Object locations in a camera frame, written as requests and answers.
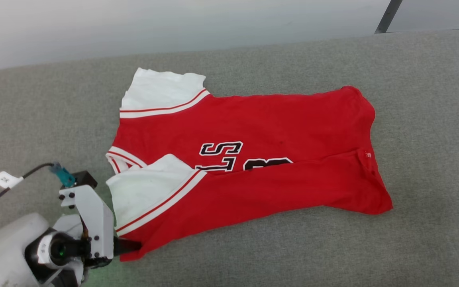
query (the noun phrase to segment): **white tag on cable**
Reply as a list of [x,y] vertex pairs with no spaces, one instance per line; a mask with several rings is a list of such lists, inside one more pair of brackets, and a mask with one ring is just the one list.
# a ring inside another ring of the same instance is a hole
[[24,178],[17,178],[7,173],[6,171],[0,172],[0,187],[6,189],[7,187],[12,188],[20,183]]

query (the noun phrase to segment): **red stripe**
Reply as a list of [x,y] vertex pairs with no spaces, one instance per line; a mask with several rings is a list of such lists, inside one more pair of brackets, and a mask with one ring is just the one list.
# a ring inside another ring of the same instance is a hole
[[111,158],[111,160],[114,162],[114,166],[116,167],[116,170],[118,171],[118,173],[120,173],[120,168],[118,167],[118,163],[116,163],[116,161],[114,160],[114,158]]
[[157,109],[148,109],[148,110],[123,110],[123,111],[120,111],[122,113],[131,113],[131,112],[150,112],[150,111],[161,111],[161,110],[171,110],[171,109],[176,109],[176,108],[180,108],[184,105],[188,105],[190,103],[192,103],[194,100],[196,100],[197,97],[199,97],[199,95],[201,95],[204,91],[206,91],[206,89],[203,89],[201,92],[199,92],[192,100],[190,100],[189,102],[186,102],[184,104],[181,104],[181,105],[178,105],[178,106],[174,106],[174,107],[170,107],[170,108],[157,108]]
[[131,222],[123,225],[122,227],[120,227],[119,229],[116,229],[116,232],[124,229],[125,227],[128,227],[129,225],[139,221],[140,219],[142,219],[143,217],[147,216],[148,214],[151,214],[152,212],[154,212],[155,210],[157,210],[159,207],[163,206],[164,204],[166,204],[168,201],[171,200],[171,198],[175,197],[175,195],[177,195],[180,191],[182,191],[182,189],[184,189],[184,187],[189,184],[189,182],[191,182],[191,180],[200,172],[201,170],[198,169],[192,176],[191,178],[189,178],[189,180],[184,184],[182,185],[182,187],[180,187],[177,192],[175,192],[172,196],[170,196],[168,199],[166,199],[163,203],[159,204],[157,207],[155,207],[154,209],[148,211],[147,213],[143,214],[142,216],[139,216],[138,218],[136,218],[135,220],[132,220]]
[[137,164],[139,167],[142,167],[142,166],[139,165],[137,162],[131,160],[130,158],[128,158],[128,157],[126,157],[126,156],[124,156],[124,155],[121,155],[121,154],[118,154],[118,153],[115,153],[115,152],[112,152],[112,151],[108,151],[108,153],[110,153],[110,154],[115,154],[115,155],[117,155],[117,156],[121,156],[122,158],[124,158],[124,159],[126,159],[126,160],[129,160],[129,161],[131,161],[131,162]]

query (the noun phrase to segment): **white wall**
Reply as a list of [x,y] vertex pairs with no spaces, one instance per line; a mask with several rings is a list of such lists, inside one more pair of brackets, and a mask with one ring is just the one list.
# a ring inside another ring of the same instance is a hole
[[459,0],[403,0],[388,31],[459,29]]
[[388,0],[0,0],[0,69],[371,35]]

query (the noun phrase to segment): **black number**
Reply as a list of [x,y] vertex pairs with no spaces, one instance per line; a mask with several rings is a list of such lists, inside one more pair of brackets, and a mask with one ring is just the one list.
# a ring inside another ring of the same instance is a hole
[[235,166],[236,157],[223,157],[222,162],[226,162],[226,165],[207,165],[206,167],[202,165],[196,165],[195,168],[201,169],[203,171],[232,171],[233,166]]
[[255,167],[267,167],[269,165],[282,165],[283,163],[293,163],[289,158],[251,158],[245,161],[244,170],[253,169]]
[[220,155],[223,150],[225,150],[224,154],[238,154],[240,153],[240,149],[242,149],[242,146],[244,145],[244,143],[243,142],[221,142],[215,146],[215,149],[212,149],[214,145],[215,145],[214,143],[204,143],[201,146],[201,150],[199,151],[199,154],[203,156]]

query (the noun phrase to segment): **black cable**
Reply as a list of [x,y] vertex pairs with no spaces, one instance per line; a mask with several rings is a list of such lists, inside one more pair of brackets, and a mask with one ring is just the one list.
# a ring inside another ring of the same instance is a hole
[[[28,176],[30,176],[31,174],[35,173],[35,171],[38,171],[39,169],[41,169],[42,167],[52,167],[54,164],[52,163],[44,163],[43,165],[39,165],[38,167],[35,167],[34,169],[31,169],[30,171],[28,171],[27,173],[25,173],[22,178],[27,178]],[[9,187],[7,187],[6,189],[3,189],[1,192],[0,192],[0,198],[5,195],[5,193],[7,193],[8,191],[10,190]]]

